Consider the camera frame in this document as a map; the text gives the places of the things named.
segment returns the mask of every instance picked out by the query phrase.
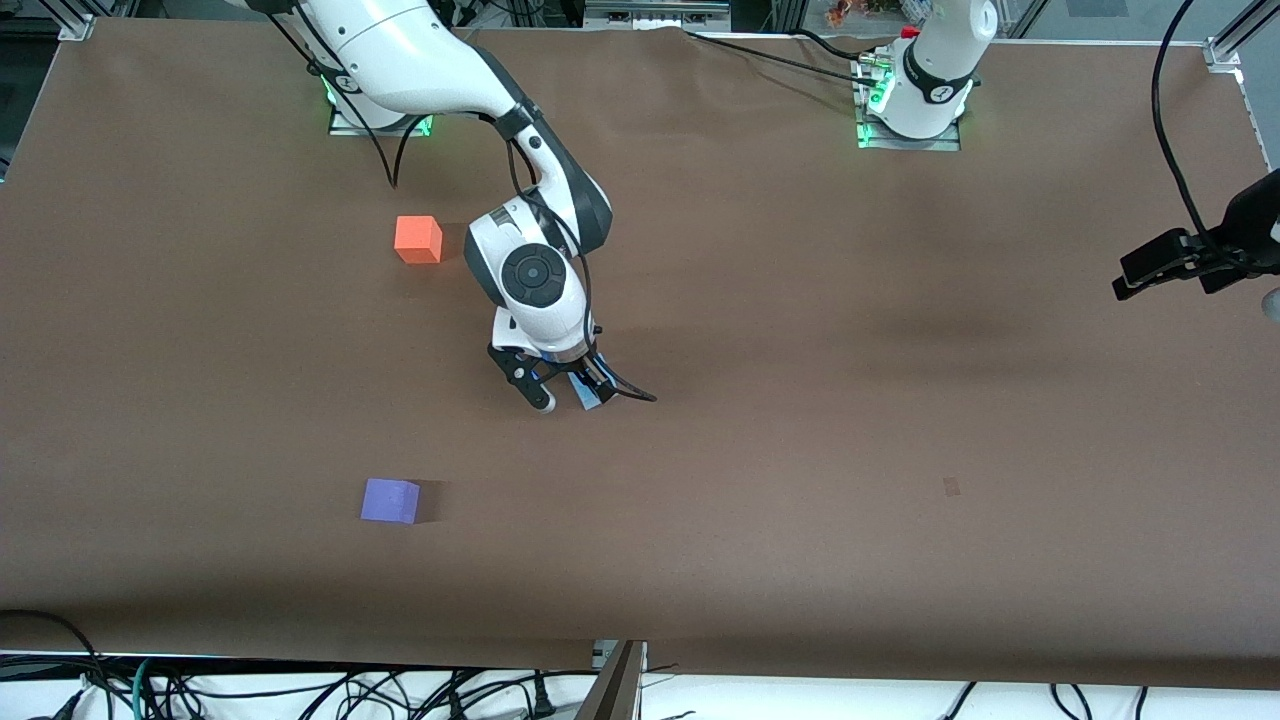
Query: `orange cube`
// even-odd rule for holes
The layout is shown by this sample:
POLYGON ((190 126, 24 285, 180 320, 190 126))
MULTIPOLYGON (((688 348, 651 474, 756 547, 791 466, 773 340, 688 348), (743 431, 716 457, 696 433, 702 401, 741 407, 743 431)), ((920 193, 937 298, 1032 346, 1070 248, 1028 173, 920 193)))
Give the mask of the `orange cube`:
POLYGON ((444 233, 431 215, 396 218, 396 252, 406 265, 439 263, 443 246, 444 233))

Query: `white floor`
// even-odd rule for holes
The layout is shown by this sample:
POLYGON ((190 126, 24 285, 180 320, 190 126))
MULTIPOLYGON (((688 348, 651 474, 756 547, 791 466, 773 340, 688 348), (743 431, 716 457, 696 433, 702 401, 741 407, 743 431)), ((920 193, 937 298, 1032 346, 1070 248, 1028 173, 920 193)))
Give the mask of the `white floor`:
MULTIPOLYGON (((526 673, 489 673, 475 683, 522 676, 526 673)), ((202 678, 196 687, 206 692, 261 692, 308 687, 337 680, 328 675, 246 675, 202 678)), ((380 675, 370 675, 376 682, 380 675)), ((421 701, 448 675, 415 673, 404 676, 408 696, 421 701)), ((552 678, 547 680, 550 700, 557 706, 580 702, 590 678, 552 678)), ((645 678, 643 717, 666 720, 694 711, 691 720, 937 720, 955 702, 963 683, 915 680, 815 680, 778 678, 724 678, 709 675, 660 675, 645 678)), ((29 720, 52 715, 79 688, 74 680, 37 680, 0 683, 0 720, 29 720)), ((1062 687, 1064 702, 1084 716, 1070 688, 1062 687)), ((1129 720, 1134 717, 1137 688, 1084 685, 1096 720, 1129 720)), ((316 692, 259 700, 206 700, 207 720, 292 720, 316 696, 316 692)), ((343 693, 334 693, 316 712, 315 720, 337 716, 343 693)), ((470 720, 511 716, 524 707, 518 691, 504 692, 467 711, 470 720)), ((351 720, 403 720, 406 712, 389 714, 372 703, 357 707, 351 720)), ((106 717, 102 693, 95 691, 81 701, 76 720, 106 717)), ((128 720, 129 708, 116 702, 116 717, 128 720)), ((445 712, 430 720, 443 720, 445 712)), ((1280 693, 1258 691, 1201 691, 1155 688, 1147 698, 1143 720, 1275 720, 1280 717, 1280 693)), ((979 683, 960 720, 1018 719, 1065 720, 1050 698, 1047 685, 979 683)))

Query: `cable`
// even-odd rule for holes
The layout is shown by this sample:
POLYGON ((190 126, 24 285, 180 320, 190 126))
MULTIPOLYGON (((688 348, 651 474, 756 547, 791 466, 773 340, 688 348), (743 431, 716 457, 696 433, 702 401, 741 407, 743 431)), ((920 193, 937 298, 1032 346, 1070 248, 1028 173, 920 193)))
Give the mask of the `cable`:
POLYGON ((1204 220, 1201 218, 1199 209, 1196 208, 1196 200, 1192 199, 1192 191, 1187 186, 1187 178, 1183 176, 1183 169, 1178 167, 1178 159, 1174 158, 1174 149, 1169 145, 1169 136, 1165 135, 1165 119, 1160 109, 1160 77, 1165 69, 1165 55, 1169 53, 1169 45, 1174 40, 1174 33, 1178 32, 1178 26, 1181 24, 1183 17, 1187 15, 1187 10, 1190 9, 1192 3, 1196 0, 1184 0, 1178 12, 1174 13, 1172 22, 1169 23, 1169 29, 1165 31, 1164 40, 1160 41, 1160 51, 1156 53, 1156 67, 1151 73, 1151 119, 1156 128, 1156 140, 1160 142, 1160 151, 1165 156, 1165 163, 1169 165, 1169 172, 1174 176, 1174 183, 1178 184, 1178 195, 1183 199, 1183 205, 1187 206, 1187 214, 1192 217, 1192 224, 1196 225, 1196 234, 1199 237, 1210 250, 1213 251, 1224 263, 1235 268, 1236 270, 1243 270, 1252 274, 1270 274, 1280 270, 1275 266, 1261 266, 1253 263, 1247 263, 1236 260, 1230 254, 1228 254, 1222 247, 1210 236, 1208 229, 1204 227, 1204 220))
POLYGON ((805 29, 803 27, 797 27, 797 28, 792 29, 791 32, 788 32, 787 35, 800 35, 800 36, 808 37, 809 40, 817 42, 818 47, 822 47, 823 50, 826 50, 827 53, 831 53, 832 55, 835 55, 837 58, 842 58, 845 60, 852 60, 855 63, 858 61, 859 53, 845 53, 840 47, 836 47, 835 45, 827 42, 826 40, 823 40, 818 33, 808 31, 808 29, 805 29))
POLYGON ((147 665, 151 665, 151 659, 147 657, 138 664, 137 673, 133 674, 133 720, 142 720, 142 679, 146 678, 147 665))
POLYGON ((552 715, 556 715, 556 706, 552 705, 552 698, 547 694, 547 680, 543 679, 541 673, 534 670, 534 711, 529 720, 540 720, 552 715))
MULTIPOLYGON (((516 188, 516 195, 518 195, 520 197, 522 197, 525 200, 525 202, 529 202, 529 205, 535 209, 534 210, 534 215, 535 217, 538 215, 538 210, 545 211, 548 215, 550 215, 552 219, 554 219, 556 223, 561 227, 561 229, 564 231, 564 234, 567 234, 573 241, 573 251, 577 255, 579 263, 582 264, 582 288, 584 288, 584 291, 586 293, 586 311, 582 314, 582 340, 586 342, 586 346, 589 348, 588 354, 591 355, 591 356, 594 356, 594 355, 596 355, 596 352, 595 352, 594 345, 591 343, 591 327, 590 327, 590 324, 591 324, 591 266, 588 265, 588 263, 586 263, 586 252, 582 252, 582 243, 579 241, 577 234, 575 234, 573 231, 570 229, 568 223, 564 222, 564 218, 561 218, 559 214, 554 213, 550 208, 548 208, 545 202, 543 202, 541 200, 538 200, 536 197, 526 193, 524 191, 524 188, 520 187, 520 178, 516 176, 516 159, 515 159, 515 155, 512 154, 512 147, 515 147, 516 150, 518 150, 520 151, 520 156, 525 159, 525 168, 529 169, 530 182, 532 182, 536 178, 534 176, 534 164, 529 160, 529 156, 525 155, 525 150, 522 147, 520 147, 518 145, 516 145, 515 140, 508 140, 507 141, 507 167, 511 170, 511 184, 512 184, 512 187, 516 188)), ((644 391, 644 389, 641 389, 641 388, 639 388, 639 387, 628 383, 627 379, 623 378, 622 375, 617 374, 613 370, 613 368, 608 369, 608 375, 609 375, 609 379, 613 380, 613 391, 617 392, 618 395, 621 395, 622 397, 630 397, 631 400, 640 400, 640 401, 644 401, 644 402, 657 402, 658 401, 658 397, 655 395, 653 395, 652 392, 644 391)))
MULTIPOLYGON (((311 18, 308 18, 307 14, 302 12, 302 6, 300 5, 294 8, 294 12, 298 14, 298 18, 302 19, 302 23, 307 26, 307 29, 311 31, 311 35, 315 36, 316 42, 319 42, 320 46, 324 47, 324 51, 328 53, 330 58, 333 58, 333 61, 342 63, 342 60, 338 59, 338 54, 334 53, 333 49, 329 47, 329 44, 324 41, 324 37, 320 37, 320 33, 316 31, 315 26, 311 24, 311 18)), ((298 45, 296 40, 293 40, 293 36, 289 35, 287 29, 284 29, 284 26, 280 24, 280 20, 275 19, 275 15, 268 13, 264 14, 266 15, 266 19, 271 20, 271 24, 275 26, 275 29, 280 31, 280 35, 283 35, 284 38, 289 41, 289 45, 292 45, 293 49, 298 51, 298 55, 302 55, 302 59, 307 61, 307 70, 319 72, 319 60, 316 60, 312 55, 308 55, 307 51, 303 50, 302 46, 298 45)), ((338 95, 342 95, 343 100, 347 101, 347 106, 351 108, 351 111, 356 114, 356 119, 360 120, 360 127, 365 129, 365 135, 369 136, 369 141, 374 143, 374 150, 378 150, 378 159, 381 160, 383 172, 387 173, 387 183, 390 184, 392 188, 394 188, 396 178, 392 176, 390 163, 387 161, 387 152, 383 150, 383 143, 378 142, 378 136, 374 135, 374 128, 369 127, 369 123, 365 122, 365 115, 362 115, 360 113, 360 108, 356 108, 356 104, 351 101, 351 99, 347 95, 347 91, 338 87, 338 83, 328 83, 328 85, 335 92, 338 92, 338 95)))
POLYGON ((280 696, 287 696, 287 694, 298 694, 298 693, 308 693, 308 692, 312 692, 312 691, 323 691, 323 689, 328 688, 333 683, 325 683, 323 685, 308 685, 306 688, 291 688, 291 689, 287 689, 287 691, 262 691, 262 692, 256 692, 256 693, 207 693, 205 691, 197 691, 197 689, 192 689, 192 688, 188 687, 187 692, 189 692, 191 694, 197 696, 197 697, 207 697, 207 698, 212 698, 212 700, 253 700, 253 698, 260 698, 260 697, 280 697, 280 696))
POLYGON ((67 698, 67 702, 54 712, 52 720, 72 720, 76 716, 76 706, 79 705, 79 698, 83 697, 84 691, 76 691, 76 694, 67 698))
POLYGON ((45 612, 42 610, 23 610, 23 609, 0 610, 0 620, 4 620, 5 618, 31 618, 35 620, 45 620, 46 623, 54 623, 55 625, 60 625, 63 629, 76 635, 76 641, 81 643, 81 646, 84 648, 84 652, 88 655, 88 659, 93 665, 93 671, 102 682, 102 685, 108 688, 106 717, 108 720, 114 720, 115 702, 111 700, 110 696, 111 693, 110 679, 106 674, 106 670, 102 667, 102 661, 99 657, 97 651, 93 650, 93 644, 88 642, 88 638, 84 635, 84 633, 79 630, 79 628, 77 628, 70 623, 70 620, 60 615, 54 615, 52 612, 45 612))
POLYGON ((338 692, 338 688, 346 685, 347 682, 355 676, 356 676, 355 673, 347 673, 346 675, 343 675, 340 680, 328 685, 323 693, 317 694, 311 700, 311 703, 307 705, 307 707, 302 711, 301 715, 298 715, 298 720, 311 720, 311 717, 315 716, 316 710, 320 710, 320 706, 324 705, 324 701, 329 700, 329 696, 338 692))
POLYGON ((404 710, 412 710, 408 701, 408 691, 404 689, 404 683, 399 680, 399 676, 392 676, 392 682, 396 683, 396 688, 401 692, 401 697, 404 698, 404 710))
MULTIPOLYGON (((1093 711, 1089 708, 1089 701, 1084 698, 1084 691, 1075 683, 1071 683, 1071 689, 1075 691, 1075 697, 1080 698, 1080 706, 1084 707, 1084 720, 1093 720, 1093 711)), ((1079 715, 1068 710, 1066 705, 1062 703, 1062 698, 1057 696, 1057 683, 1048 684, 1048 694, 1053 697, 1053 703, 1062 711, 1062 715, 1066 715, 1071 720, 1082 720, 1079 715)))
POLYGON ((972 693, 977 687, 977 680, 966 683, 964 689, 961 689, 960 694, 956 697, 956 701, 951 703, 951 711, 943 715, 942 720, 956 720, 956 716, 960 715, 960 708, 964 707, 965 701, 969 700, 969 693, 972 693))
POLYGON ((339 714, 337 715, 337 720, 349 720, 351 719, 351 714, 356 710, 356 706, 358 706, 361 702, 365 702, 366 700, 370 701, 370 702, 381 703, 384 707, 387 707, 387 710, 392 714, 392 717, 394 719, 396 717, 396 711, 392 710, 390 705, 387 705, 387 702, 384 702, 381 700, 374 700, 372 696, 378 692, 378 688, 380 688, 380 687, 385 685, 387 683, 392 682, 396 678, 396 675, 402 674, 402 673, 403 673, 403 670, 394 671, 394 673, 388 673, 385 678, 383 678, 381 680, 374 683, 371 687, 365 687, 360 682, 343 683, 343 687, 347 689, 347 700, 343 701, 343 703, 347 705, 347 710, 346 710, 346 712, 340 712, 340 710, 342 710, 343 706, 339 705, 338 706, 339 714), (361 696, 358 696, 358 697, 355 698, 355 702, 352 702, 352 697, 353 696, 351 694, 351 685, 352 684, 355 684, 356 687, 364 688, 364 691, 365 691, 364 694, 361 694, 361 696))
POLYGON ((410 122, 408 127, 404 128, 404 133, 401 135, 399 145, 396 146, 396 163, 392 168, 392 187, 399 186, 399 161, 401 158, 404 156, 404 145, 408 143, 410 136, 413 135, 413 131, 417 129, 417 126, 426 118, 428 115, 413 115, 412 118, 410 118, 410 120, 412 122, 410 122))
POLYGON ((1138 689, 1138 705, 1133 707, 1133 720, 1142 720, 1142 706, 1147 705, 1147 685, 1138 689))
POLYGON ((443 683, 439 688, 431 693, 422 705, 419 706, 412 714, 410 714, 407 720, 422 720, 429 712, 435 710, 439 705, 445 702, 451 692, 457 692, 465 683, 477 678, 480 670, 456 670, 448 682, 443 683))
POLYGON ((527 707, 529 716, 531 717, 532 714, 534 714, 534 698, 530 697, 529 688, 525 687, 525 683, 529 682, 529 680, 531 680, 531 679, 532 679, 532 676, 530 675, 530 676, 526 676, 526 678, 520 678, 517 680, 498 680, 495 683, 489 683, 489 684, 485 684, 485 685, 480 685, 479 688, 475 688, 472 691, 468 691, 465 696, 461 696, 461 697, 472 697, 472 696, 476 696, 475 700, 472 700, 471 702, 467 702, 467 703, 462 705, 456 712, 453 712, 452 715, 449 715, 448 720, 462 720, 466 716, 466 711, 472 705, 480 702, 481 700, 484 700, 484 698, 486 698, 486 697, 489 697, 492 694, 497 694, 497 693, 500 693, 500 692, 503 692, 506 689, 511 689, 511 688, 520 688, 520 691, 522 693, 525 693, 525 706, 527 707), (484 692, 483 694, 480 694, 481 691, 486 691, 486 689, 488 689, 488 692, 484 692))
POLYGON ((178 675, 178 676, 174 676, 174 678, 169 678, 169 680, 165 683, 165 693, 166 693, 165 694, 165 708, 166 710, 169 708, 169 701, 173 698, 174 694, 177 694, 178 700, 182 701, 182 706, 187 708, 187 717, 188 719, 191 719, 191 720, 201 720, 201 719, 204 719, 204 716, 205 716, 205 703, 201 702, 200 696, 196 696, 196 694, 192 693, 191 685, 187 684, 187 680, 182 675, 178 675), (177 691, 173 691, 170 688, 177 688, 177 691), (191 701, 196 701, 195 707, 192 707, 191 701))
POLYGON ((705 35, 698 35, 696 32, 689 32, 687 29, 685 31, 685 35, 687 35, 690 37, 695 37, 698 40, 701 40, 703 42, 710 42, 712 45, 719 45, 721 47, 728 47, 731 50, 737 50, 739 53, 746 53, 748 55, 755 55, 756 58, 764 58, 767 60, 773 60, 776 63, 782 63, 785 65, 791 65, 794 68, 800 68, 803 70, 810 70, 810 72, 814 72, 814 73, 818 73, 818 74, 823 74, 823 76, 827 76, 827 77, 838 78, 838 79, 842 79, 842 81, 846 81, 846 82, 851 82, 854 85, 864 85, 867 87, 874 87, 876 86, 876 81, 873 81, 872 78, 854 77, 854 76, 847 74, 847 73, 837 73, 835 70, 828 70, 826 68, 817 68, 814 65, 806 65, 804 63, 800 63, 800 61, 796 61, 796 60, 791 60, 788 58, 780 58, 778 55, 769 55, 768 53, 760 53, 759 50, 754 50, 751 47, 744 47, 741 45, 733 45, 732 42, 724 42, 723 40, 719 40, 719 38, 716 38, 716 37, 707 37, 705 35))

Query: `purple cube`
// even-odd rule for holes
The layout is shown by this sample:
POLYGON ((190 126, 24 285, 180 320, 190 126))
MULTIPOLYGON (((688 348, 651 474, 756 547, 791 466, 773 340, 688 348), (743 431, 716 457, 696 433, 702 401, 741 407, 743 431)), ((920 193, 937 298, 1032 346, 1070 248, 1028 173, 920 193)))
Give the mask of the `purple cube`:
POLYGON ((369 478, 360 519, 412 525, 417 519, 417 483, 369 478))

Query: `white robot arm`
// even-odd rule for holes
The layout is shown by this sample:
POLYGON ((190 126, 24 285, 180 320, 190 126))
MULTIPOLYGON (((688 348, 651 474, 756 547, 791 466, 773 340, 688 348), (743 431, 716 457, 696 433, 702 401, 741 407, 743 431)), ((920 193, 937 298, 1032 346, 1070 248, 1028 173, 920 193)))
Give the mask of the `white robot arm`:
POLYGON ((438 114, 489 122, 538 173, 467 232, 463 258, 498 306, 490 357, 543 413, 556 406, 544 382, 561 373, 594 396, 588 405, 653 400, 596 354, 589 287, 568 263, 604 243, 609 201, 493 55, 454 37, 425 0, 230 1, 284 18, 370 127, 438 114))
POLYGON ((937 137, 964 113, 973 70, 996 37, 1000 15, 991 0, 933 0, 919 37, 888 46, 893 82, 869 110, 893 132, 937 137))

